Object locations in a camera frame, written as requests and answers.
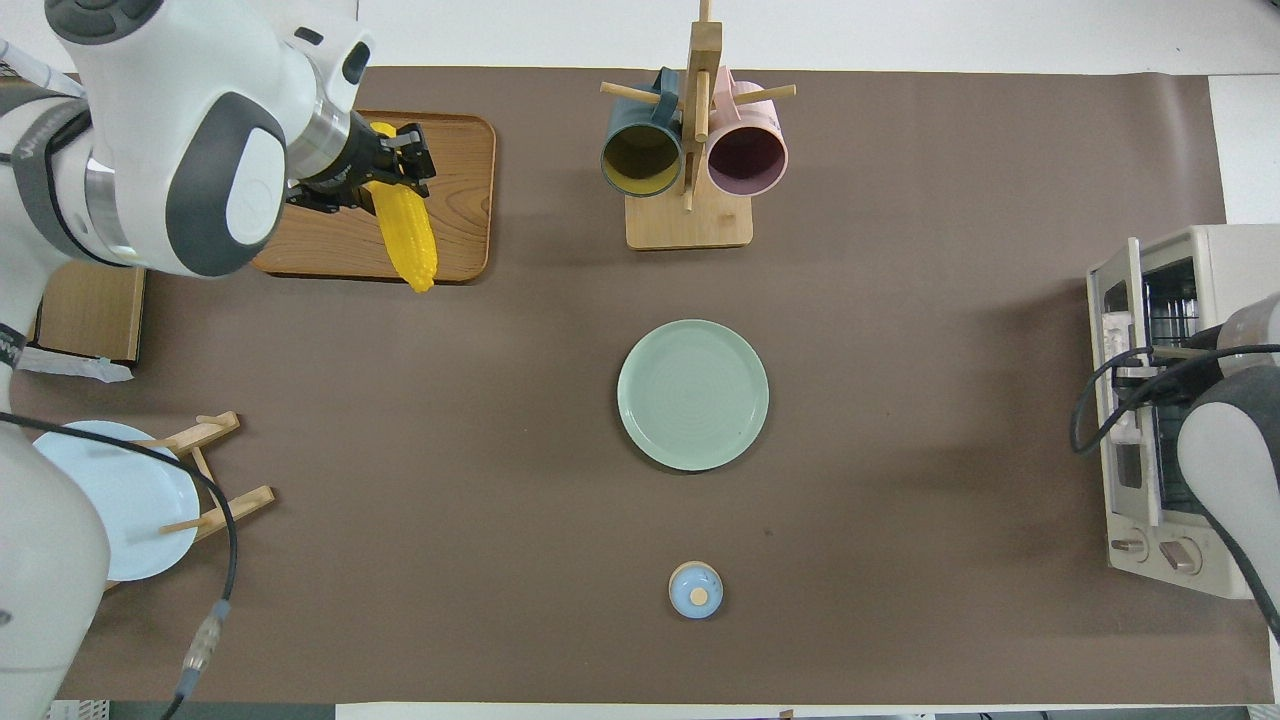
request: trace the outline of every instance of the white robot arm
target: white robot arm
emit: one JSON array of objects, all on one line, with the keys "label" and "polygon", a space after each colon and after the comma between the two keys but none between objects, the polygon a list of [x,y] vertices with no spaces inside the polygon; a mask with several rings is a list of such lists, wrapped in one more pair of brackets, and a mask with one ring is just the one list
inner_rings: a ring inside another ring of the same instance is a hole
[{"label": "white robot arm", "polygon": [[[219,277],[262,249],[285,201],[367,209],[369,179],[426,193],[421,129],[384,138],[352,111],[374,42],[349,18],[298,1],[45,5],[88,96],[0,85],[0,411],[68,260]],[[84,496],[0,427],[0,717],[44,716],[106,565]]]},{"label": "white robot arm", "polygon": [[[1280,295],[1203,336],[1219,348],[1275,347]],[[1280,355],[1229,355],[1199,374],[1193,387],[1210,387],[1178,432],[1178,465],[1280,639]]]}]

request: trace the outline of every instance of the light blue plate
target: light blue plate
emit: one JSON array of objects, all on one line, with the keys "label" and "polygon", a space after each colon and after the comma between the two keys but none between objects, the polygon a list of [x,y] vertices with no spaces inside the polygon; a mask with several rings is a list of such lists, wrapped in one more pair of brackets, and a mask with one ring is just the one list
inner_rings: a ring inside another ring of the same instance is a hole
[{"label": "light blue plate", "polygon": [[677,470],[709,470],[742,454],[764,427],[769,380],[733,331],[676,320],[631,348],[618,375],[618,413],[631,439]]},{"label": "light blue plate", "polygon": [[[67,427],[133,442],[155,439],[108,420],[81,420]],[[200,516],[196,486],[182,470],[110,445],[55,433],[45,433],[32,445],[79,486],[97,510],[111,552],[109,580],[157,575],[191,550],[195,528],[160,533],[164,525]],[[163,447],[156,451],[174,456]]]}]

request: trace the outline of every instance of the yellow corn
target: yellow corn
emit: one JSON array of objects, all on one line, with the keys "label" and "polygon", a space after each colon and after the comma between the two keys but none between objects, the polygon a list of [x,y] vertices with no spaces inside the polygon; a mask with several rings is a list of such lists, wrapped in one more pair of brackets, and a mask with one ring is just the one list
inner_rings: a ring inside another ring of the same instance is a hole
[{"label": "yellow corn", "polygon": [[[370,123],[374,132],[396,136],[396,128],[387,123]],[[435,233],[426,204],[416,192],[403,184],[367,183],[378,210],[378,229],[383,233],[387,255],[399,277],[415,292],[426,292],[435,284],[436,256]]]}]

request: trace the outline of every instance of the oven knob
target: oven knob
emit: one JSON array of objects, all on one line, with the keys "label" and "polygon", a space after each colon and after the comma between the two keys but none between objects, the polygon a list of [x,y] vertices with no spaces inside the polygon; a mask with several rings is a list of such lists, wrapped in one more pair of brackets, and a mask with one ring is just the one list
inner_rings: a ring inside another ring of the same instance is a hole
[{"label": "oven knob", "polygon": [[1111,541],[1111,548],[1119,550],[1120,552],[1146,552],[1147,543],[1142,542],[1139,538],[1126,538],[1121,541]]},{"label": "oven knob", "polygon": [[1169,566],[1179,574],[1194,575],[1199,573],[1201,552],[1190,538],[1162,542],[1160,543],[1160,553],[1169,561]]}]

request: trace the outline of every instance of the green plate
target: green plate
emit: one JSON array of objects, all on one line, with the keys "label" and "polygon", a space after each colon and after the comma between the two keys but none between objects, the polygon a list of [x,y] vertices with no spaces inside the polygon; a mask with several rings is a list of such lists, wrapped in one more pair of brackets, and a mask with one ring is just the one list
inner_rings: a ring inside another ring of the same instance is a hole
[{"label": "green plate", "polygon": [[676,320],[631,348],[618,413],[649,457],[709,470],[751,446],[769,410],[764,365],[741,336],[708,320]]}]

